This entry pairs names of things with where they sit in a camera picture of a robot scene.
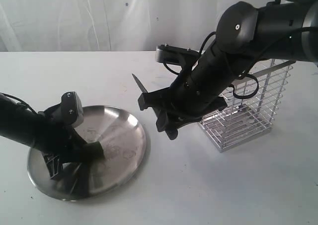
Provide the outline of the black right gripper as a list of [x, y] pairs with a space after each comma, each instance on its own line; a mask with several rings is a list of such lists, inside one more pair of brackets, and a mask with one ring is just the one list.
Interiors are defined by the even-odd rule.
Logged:
[[178, 130], [187, 124], [198, 122], [203, 116], [227, 107], [221, 96], [224, 87], [207, 88], [163, 88], [153, 92], [142, 92], [138, 98], [141, 111], [148, 108], [160, 110], [156, 127], [165, 132], [170, 140], [175, 140]]

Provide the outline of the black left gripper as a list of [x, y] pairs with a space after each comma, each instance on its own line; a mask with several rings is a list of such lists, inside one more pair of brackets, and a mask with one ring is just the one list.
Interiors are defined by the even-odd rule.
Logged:
[[86, 143], [72, 126], [53, 126], [43, 130], [37, 138], [37, 150], [42, 152], [51, 180], [61, 178], [65, 162], [105, 159], [101, 143]]

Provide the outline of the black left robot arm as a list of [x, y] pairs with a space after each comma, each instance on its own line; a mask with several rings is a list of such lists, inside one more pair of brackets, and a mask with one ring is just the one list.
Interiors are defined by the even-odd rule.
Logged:
[[83, 121], [81, 100], [74, 91], [39, 112], [15, 96], [0, 95], [0, 135], [40, 151], [50, 179], [62, 174], [64, 163], [104, 158], [100, 142], [88, 143], [76, 132]]

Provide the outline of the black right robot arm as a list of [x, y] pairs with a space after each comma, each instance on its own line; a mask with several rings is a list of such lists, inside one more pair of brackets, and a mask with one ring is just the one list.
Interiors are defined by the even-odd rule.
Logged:
[[171, 140], [178, 130], [203, 116], [222, 111], [227, 103], [221, 93], [238, 79], [251, 78], [260, 61], [281, 59], [318, 61], [318, 0], [273, 0], [256, 8], [240, 1], [221, 16], [210, 33], [211, 44], [199, 51], [159, 45], [156, 61], [181, 71], [169, 87], [147, 92], [139, 108], [155, 111], [156, 127]]

